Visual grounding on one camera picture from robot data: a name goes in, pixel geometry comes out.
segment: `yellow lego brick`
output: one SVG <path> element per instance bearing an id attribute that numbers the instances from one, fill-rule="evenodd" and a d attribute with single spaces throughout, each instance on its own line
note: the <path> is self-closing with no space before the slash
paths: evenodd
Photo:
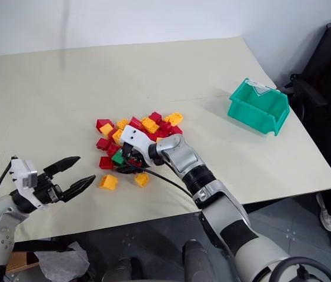
<path id="1" fill-rule="evenodd" d="M 183 115 L 181 115 L 178 112 L 172 113 L 170 116 L 166 116 L 163 118 L 165 122 L 170 122 L 172 126 L 176 126 L 180 124 L 180 122 L 183 120 Z"/>
<path id="2" fill-rule="evenodd" d="M 121 129 L 118 129 L 113 135 L 113 140 L 114 142 L 116 142 L 117 145 L 120 145 L 120 141 L 119 141 L 119 138 L 121 138 L 121 135 L 122 135 L 122 130 Z"/>
<path id="3" fill-rule="evenodd" d="M 155 133 L 160 127 L 149 117 L 142 119 L 142 125 L 149 133 Z"/>
<path id="4" fill-rule="evenodd" d="M 120 129 L 120 130 L 124 130 L 125 129 L 125 126 L 129 124 L 129 121 L 127 119 L 122 119 L 120 120 L 118 123 L 117 123 L 117 127 Z"/>
<path id="5" fill-rule="evenodd" d="M 105 137 L 107 137 L 107 138 L 108 138 L 108 134 L 109 134 L 112 130 L 113 130 L 113 127 L 112 127 L 110 124 L 108 124 L 108 123 L 107 123 L 106 125 L 100 127 L 100 131 L 101 131 L 101 133 L 104 134 Z"/>
<path id="6" fill-rule="evenodd" d="M 115 190 L 117 183 L 118 183 L 118 178 L 117 177 L 112 176 L 111 174 L 107 174 L 103 178 L 101 178 L 99 188 L 106 188 L 106 189 L 109 189 L 109 190 Z"/>
<path id="7" fill-rule="evenodd" d="M 137 176 L 135 176 L 135 182 L 138 184 L 140 187 L 144 187 L 147 185 L 147 182 L 149 180 L 148 174 L 143 172 L 139 173 Z"/>

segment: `teal plastic bin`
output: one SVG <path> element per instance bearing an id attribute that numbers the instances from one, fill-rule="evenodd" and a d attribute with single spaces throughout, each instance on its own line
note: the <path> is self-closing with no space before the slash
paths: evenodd
<path id="1" fill-rule="evenodd" d="M 289 114 L 285 94 L 246 78 L 230 97 L 228 116 L 267 134 L 279 134 Z"/>

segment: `chair armrest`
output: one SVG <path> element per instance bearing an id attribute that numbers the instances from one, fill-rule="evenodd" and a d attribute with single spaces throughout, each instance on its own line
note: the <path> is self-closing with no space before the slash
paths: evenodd
<path id="1" fill-rule="evenodd" d="M 304 94 L 315 106 L 322 107 L 327 105 L 326 99 L 312 85 L 301 78 L 294 78 L 292 85 L 295 94 Z"/>

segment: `table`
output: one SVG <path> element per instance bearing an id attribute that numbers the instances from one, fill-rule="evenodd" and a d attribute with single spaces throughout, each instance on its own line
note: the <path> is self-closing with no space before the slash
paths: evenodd
<path id="1" fill-rule="evenodd" d="M 55 177 L 63 189 L 97 175 L 69 203 L 33 212 L 16 240 L 197 211 L 181 191 L 154 177 L 140 188 L 132 175 L 120 174 L 115 191 L 98 189 L 106 173 L 95 147 L 99 118 L 182 113 L 186 140 L 241 203 L 331 188 L 331 169 L 293 112 L 276 137 L 227 117 L 228 98 L 246 77 L 274 87 L 240 37 L 0 56 L 0 174 L 16 154 L 39 171 L 80 156 Z M 181 183 L 167 167 L 153 170 Z M 0 195 L 13 189 L 7 177 Z"/>

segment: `black cable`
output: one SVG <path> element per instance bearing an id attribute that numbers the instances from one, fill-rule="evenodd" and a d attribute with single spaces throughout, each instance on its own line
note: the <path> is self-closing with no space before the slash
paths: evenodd
<path id="1" fill-rule="evenodd" d="M 175 169 L 174 169 L 169 163 L 164 162 L 164 164 L 165 164 L 168 168 L 170 168 L 174 173 L 176 173 L 176 172 L 175 172 Z"/>
<path id="2" fill-rule="evenodd" d="M 3 179 L 5 178 L 6 174 L 8 173 L 8 171 L 11 168 L 11 160 L 8 163 L 6 169 L 3 171 L 2 175 L 0 176 L 0 185 L 2 184 Z"/>
<path id="3" fill-rule="evenodd" d="M 190 198 L 193 198 L 193 196 L 191 196 L 191 194 L 190 194 L 188 191 L 186 191 L 184 188 L 182 188 L 182 187 L 181 187 L 180 185 L 178 185 L 177 183 L 174 183 L 173 181 L 169 180 L 168 178 L 166 178 L 166 177 L 164 177 L 164 176 L 162 176 L 162 175 L 159 175 L 158 173 L 153 172 L 153 171 L 151 171 L 151 170 L 149 170 L 149 169 L 145 169 L 144 167 L 137 167 L 137 166 L 135 166 L 134 164 L 132 164 L 132 163 L 130 163 L 129 161 L 127 161 L 127 159 L 125 159 L 125 163 L 126 163 L 128 166 L 130 166 L 130 167 L 132 167 L 132 168 L 135 168 L 135 169 L 138 170 L 138 171 L 141 171 L 141 170 L 142 170 L 142 171 L 144 171 L 144 172 L 148 172 L 148 173 L 150 173 L 150 174 L 152 174 L 152 175 L 154 175 L 154 176 L 156 176 L 156 177 L 158 177 L 158 178 L 160 178 L 160 179 L 162 179 L 162 180 L 164 180 L 164 181 L 166 181 L 166 182 L 168 182 L 168 183 L 170 183 L 170 184 L 176 186 L 178 189 L 182 190 L 185 194 L 187 194 Z"/>
<path id="4" fill-rule="evenodd" d="M 290 266 L 294 266 L 295 264 L 304 264 L 307 266 L 312 266 L 320 271 L 322 271 L 331 281 L 331 270 L 329 270 L 322 263 L 319 263 L 316 260 L 312 260 L 307 257 L 289 257 L 283 261 L 281 261 L 275 269 L 272 271 L 269 282 L 278 282 L 284 271 Z"/>

